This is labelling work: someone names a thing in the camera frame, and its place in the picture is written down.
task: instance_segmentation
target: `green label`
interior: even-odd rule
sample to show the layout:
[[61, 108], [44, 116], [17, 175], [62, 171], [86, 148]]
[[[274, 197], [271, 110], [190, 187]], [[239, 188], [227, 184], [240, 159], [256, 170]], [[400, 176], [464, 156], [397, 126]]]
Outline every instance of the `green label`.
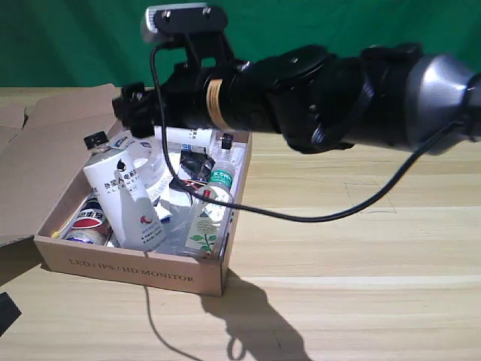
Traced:
[[230, 175], [227, 171], [220, 171], [216, 170], [213, 171], [210, 175], [209, 183], [222, 183], [227, 186], [229, 189], [232, 187], [232, 175]]

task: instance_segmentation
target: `bottle cap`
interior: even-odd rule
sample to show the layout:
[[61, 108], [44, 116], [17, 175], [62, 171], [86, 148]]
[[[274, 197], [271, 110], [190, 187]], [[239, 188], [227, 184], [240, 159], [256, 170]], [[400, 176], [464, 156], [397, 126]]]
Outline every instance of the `bottle cap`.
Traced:
[[83, 142], [87, 146], [88, 150], [91, 150], [92, 148], [108, 143], [108, 138], [105, 132], [96, 132], [95, 134], [91, 134], [88, 137], [85, 137], [83, 139]]
[[224, 133], [220, 138], [222, 149], [232, 149], [232, 141], [234, 136], [232, 134]]

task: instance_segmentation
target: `wood grain surface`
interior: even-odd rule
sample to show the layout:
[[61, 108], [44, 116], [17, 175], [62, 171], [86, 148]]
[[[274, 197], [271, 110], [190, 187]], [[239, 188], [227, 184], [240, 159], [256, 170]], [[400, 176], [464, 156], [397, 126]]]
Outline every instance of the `wood grain surface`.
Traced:
[[[0, 105], [63, 89], [0, 89]], [[481, 360], [478, 144], [425, 156], [384, 199], [333, 223], [241, 213], [221, 299], [48, 272], [29, 242], [0, 249], [0, 292], [22, 311], [0, 359]], [[255, 135], [244, 202], [339, 211], [408, 154], [303, 156]]]

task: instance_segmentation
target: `cardboard box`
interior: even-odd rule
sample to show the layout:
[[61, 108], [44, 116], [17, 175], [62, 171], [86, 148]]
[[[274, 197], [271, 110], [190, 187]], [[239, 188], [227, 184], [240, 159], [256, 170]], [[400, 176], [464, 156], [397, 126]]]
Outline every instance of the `cardboard box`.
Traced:
[[[111, 107], [117, 93], [108, 84], [42, 99], [21, 131], [23, 107], [10, 106], [0, 111], [0, 247], [33, 237], [54, 272], [221, 296], [237, 224], [236, 211], [226, 223], [226, 247], [219, 261], [50, 237], [90, 191], [82, 171], [89, 158], [83, 137], [101, 130], [112, 136], [120, 130]], [[238, 133], [234, 140], [247, 144], [234, 192], [239, 202], [251, 138], [248, 133]]]

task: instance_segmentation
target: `pepsi can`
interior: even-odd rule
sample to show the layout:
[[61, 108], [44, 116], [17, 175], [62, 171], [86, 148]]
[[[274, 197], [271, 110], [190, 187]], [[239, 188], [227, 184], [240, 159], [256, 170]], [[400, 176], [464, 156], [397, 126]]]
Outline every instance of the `pepsi can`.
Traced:
[[77, 215], [70, 231], [65, 236], [69, 241], [105, 245], [112, 233], [104, 211], [98, 200], [91, 195]]

